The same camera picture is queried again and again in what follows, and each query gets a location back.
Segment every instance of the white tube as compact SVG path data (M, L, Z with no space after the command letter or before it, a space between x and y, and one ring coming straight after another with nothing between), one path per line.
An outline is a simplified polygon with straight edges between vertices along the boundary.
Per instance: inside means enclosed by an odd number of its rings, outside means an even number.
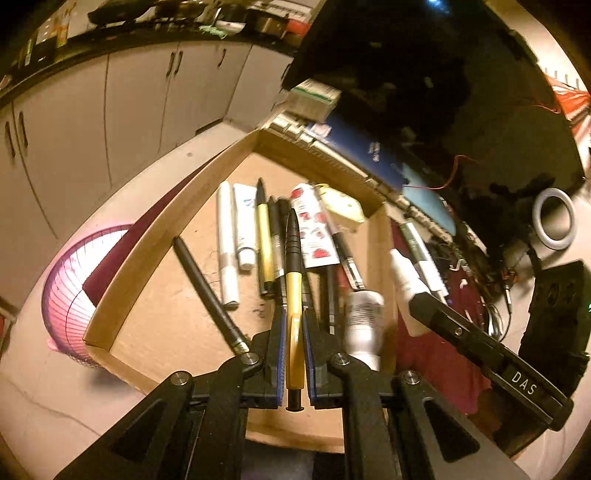
M232 190L230 184L224 181L217 189L217 254L222 304L228 310L235 310L240 305L232 211Z
M238 265L247 272L256 264L255 197L256 187L234 184Z
M408 302L417 293L430 293L428 287L421 281L413 267L413 263L408 258L403 257L396 249L390 250L390 267L396 288L396 304L407 327L408 334L411 337L425 335L431 330L410 315Z

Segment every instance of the cardboard tray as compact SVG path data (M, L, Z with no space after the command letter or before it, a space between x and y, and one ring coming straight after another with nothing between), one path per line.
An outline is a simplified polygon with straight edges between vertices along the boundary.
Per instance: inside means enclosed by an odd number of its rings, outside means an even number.
M219 295L216 198L218 185L255 185L267 195L289 196L302 181L329 183L357 198L368 220L349 243L365 283L384 295L387 332L395 329L394 286L389 273L392 232L383 198L338 162L320 159L288 139L257 130L199 172L160 213L127 257L102 297L85 334L91 357L144 393L177 370L201 375L232 356L171 248L182 235ZM250 337L271 324L272 301L258 296L256 272L239 280L241 304L231 316ZM394 368L394 348L382 364ZM343 452L340 410L250 410L247 438L278 446Z

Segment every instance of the metal screw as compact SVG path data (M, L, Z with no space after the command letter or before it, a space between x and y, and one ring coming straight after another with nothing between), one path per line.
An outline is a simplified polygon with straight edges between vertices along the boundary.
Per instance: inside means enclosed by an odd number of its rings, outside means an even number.
M189 381L189 374L187 372L175 372L170 376L170 381L173 385L180 387Z
M255 352L246 352L240 356L240 361L245 365L254 365L258 363L259 356Z
M402 374L402 378L408 385L416 385L421 381L421 377L419 377L419 374L413 372L412 370L406 370Z
M337 365L349 365L349 363L351 362L351 360L349 359L349 355L347 355L346 353L336 353L333 355L332 361L334 363L336 363Z

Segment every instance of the white tape roll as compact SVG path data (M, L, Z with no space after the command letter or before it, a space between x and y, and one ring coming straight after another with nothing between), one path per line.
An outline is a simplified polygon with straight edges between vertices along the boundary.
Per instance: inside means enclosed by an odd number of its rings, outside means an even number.
M564 238L560 240L554 240L545 232L544 226L542 225L542 205L544 202L551 198L560 199L566 209L569 211L570 217L570 229ZM538 197L535 199L534 208L532 211L532 223L534 225L535 234L539 237L540 241L550 248L551 250L565 250L570 247L574 241L574 237L577 235L577 221L574 216L574 204L570 197L560 189L550 188L543 190Z

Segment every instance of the cabinet door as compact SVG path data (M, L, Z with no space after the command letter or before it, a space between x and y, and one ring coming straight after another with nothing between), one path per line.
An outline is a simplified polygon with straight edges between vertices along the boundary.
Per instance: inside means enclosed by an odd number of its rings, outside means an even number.
M0 297L22 307L58 245L19 153L11 105L0 110Z
M24 163L64 241L111 189L105 149L106 57L57 74L14 101Z
M254 46L248 55L228 118L242 127L254 129L265 120L281 92L281 81L292 58Z
M178 43L109 55L105 132L111 179L121 186L158 158Z
M220 120L228 112L250 49L251 46L248 44L216 44L215 66L211 71L206 89L205 125Z
M207 124L206 86L214 65L215 45L181 42L164 109L160 155L195 136Z

